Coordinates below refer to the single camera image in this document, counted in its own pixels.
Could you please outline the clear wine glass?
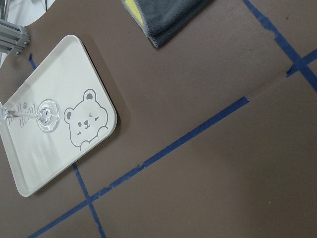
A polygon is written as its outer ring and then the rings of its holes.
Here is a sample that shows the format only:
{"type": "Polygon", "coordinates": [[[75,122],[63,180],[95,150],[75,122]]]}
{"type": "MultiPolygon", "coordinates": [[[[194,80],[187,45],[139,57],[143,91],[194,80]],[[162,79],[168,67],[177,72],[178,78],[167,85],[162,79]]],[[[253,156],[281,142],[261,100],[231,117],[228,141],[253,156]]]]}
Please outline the clear wine glass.
{"type": "Polygon", "coordinates": [[[0,104],[0,123],[2,124],[11,118],[35,119],[41,131],[53,132],[59,123],[59,105],[52,99],[46,99],[39,104],[33,113],[23,113],[9,110],[3,104],[0,104]]]}

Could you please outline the aluminium frame post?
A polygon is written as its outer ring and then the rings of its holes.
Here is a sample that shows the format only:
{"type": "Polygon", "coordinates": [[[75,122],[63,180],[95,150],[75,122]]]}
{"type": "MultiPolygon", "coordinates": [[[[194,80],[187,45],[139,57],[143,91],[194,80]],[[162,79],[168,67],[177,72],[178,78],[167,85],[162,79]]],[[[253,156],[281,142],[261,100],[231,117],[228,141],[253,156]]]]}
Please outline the aluminium frame post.
{"type": "Polygon", "coordinates": [[[25,27],[0,20],[0,51],[18,57],[30,44],[31,37],[25,27]]]}

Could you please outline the cream bear tray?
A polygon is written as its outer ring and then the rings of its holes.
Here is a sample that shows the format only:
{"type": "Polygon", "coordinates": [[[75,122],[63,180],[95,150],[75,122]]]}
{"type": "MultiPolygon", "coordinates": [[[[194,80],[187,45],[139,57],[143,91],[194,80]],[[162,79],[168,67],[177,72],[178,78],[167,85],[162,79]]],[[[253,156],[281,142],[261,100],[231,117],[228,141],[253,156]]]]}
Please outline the cream bear tray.
{"type": "Polygon", "coordinates": [[[0,136],[16,188],[28,197],[109,137],[117,114],[82,43],[65,36],[8,99],[22,113],[0,136]]]}

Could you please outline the grey yellow folded cloth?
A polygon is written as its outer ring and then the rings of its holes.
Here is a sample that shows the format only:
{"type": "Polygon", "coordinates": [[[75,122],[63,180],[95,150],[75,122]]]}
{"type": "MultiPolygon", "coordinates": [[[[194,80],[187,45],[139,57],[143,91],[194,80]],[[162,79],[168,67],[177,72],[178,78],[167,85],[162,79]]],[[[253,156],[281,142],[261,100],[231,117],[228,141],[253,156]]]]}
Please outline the grey yellow folded cloth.
{"type": "Polygon", "coordinates": [[[121,3],[152,45],[159,48],[210,1],[123,0],[121,3]]]}

